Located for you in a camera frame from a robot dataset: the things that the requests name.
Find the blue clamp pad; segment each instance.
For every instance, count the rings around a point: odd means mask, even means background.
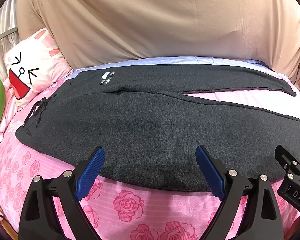
[[[89,194],[93,182],[96,180],[105,163],[105,159],[105,150],[100,147],[77,180],[77,191],[75,192],[74,197],[78,201]]]
[[[197,147],[195,158],[212,194],[218,197],[220,201],[223,201],[226,197],[224,181],[201,146]]]

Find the black clamp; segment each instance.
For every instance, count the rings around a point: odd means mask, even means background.
[[[59,197],[76,240],[101,240],[86,217],[79,201],[86,197],[105,161],[103,148],[97,147],[88,160],[60,177],[35,176],[22,208],[19,240],[69,240],[60,225],[52,197]]]
[[[196,150],[196,160],[213,195],[221,201],[200,240],[226,239],[244,195],[248,196],[245,212],[231,240],[283,240],[280,210],[266,175],[251,179],[228,170],[202,145]]]
[[[34,177],[26,195],[19,225],[20,240],[65,240],[52,197],[60,198],[76,240],[101,240],[85,216],[79,201],[86,197],[105,160],[104,150],[96,148],[74,171],[59,178]],[[210,156],[204,146],[197,147],[197,163],[213,194],[221,200],[216,215],[200,240],[225,240],[241,197],[248,195],[246,209],[236,240],[282,240],[279,207],[265,175],[250,179]]]
[[[300,163],[281,145],[275,149],[275,158],[286,172],[278,195],[300,212]],[[290,240],[300,240],[300,225]]]

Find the dark gray sweatpants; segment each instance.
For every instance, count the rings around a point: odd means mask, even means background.
[[[16,136],[73,165],[96,146],[106,151],[101,176],[144,187],[208,191],[196,164],[204,145],[246,176],[284,175],[281,144],[300,160],[300,119],[265,109],[183,95],[242,89],[280,90],[283,80],[233,66],[155,65],[85,71],[57,89]]]

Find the white logo patch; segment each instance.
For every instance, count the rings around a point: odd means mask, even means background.
[[[107,76],[110,74],[110,72],[106,72],[102,77],[101,79],[107,79]]]
[[[99,84],[100,85],[106,85],[109,83],[109,81],[112,79],[113,75],[114,75],[115,71],[113,72],[106,72],[102,77],[101,77],[101,82]]]

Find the drawstring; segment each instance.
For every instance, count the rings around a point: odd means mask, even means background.
[[[24,127],[24,126],[26,125],[26,123],[28,122],[28,120],[30,119],[30,116],[31,116],[32,114],[33,114],[33,116],[37,116],[37,115],[40,113],[40,114],[39,114],[39,118],[38,118],[38,120],[37,120],[37,123],[36,123],[36,125],[35,125],[35,127],[37,128],[37,127],[38,127],[38,123],[40,122],[40,119],[41,119],[41,114],[42,114],[42,112],[43,112],[44,110],[46,110],[46,106],[48,105],[49,100],[50,100],[51,98],[55,97],[56,95],[57,95],[57,94],[54,94],[53,96],[49,97],[48,99],[47,99],[46,97],[44,97],[44,98],[42,98],[42,100],[36,102],[36,103],[32,106],[32,108],[31,108],[31,110],[30,110],[28,116],[27,116],[26,119],[25,119],[25,123],[23,124],[22,127]]]

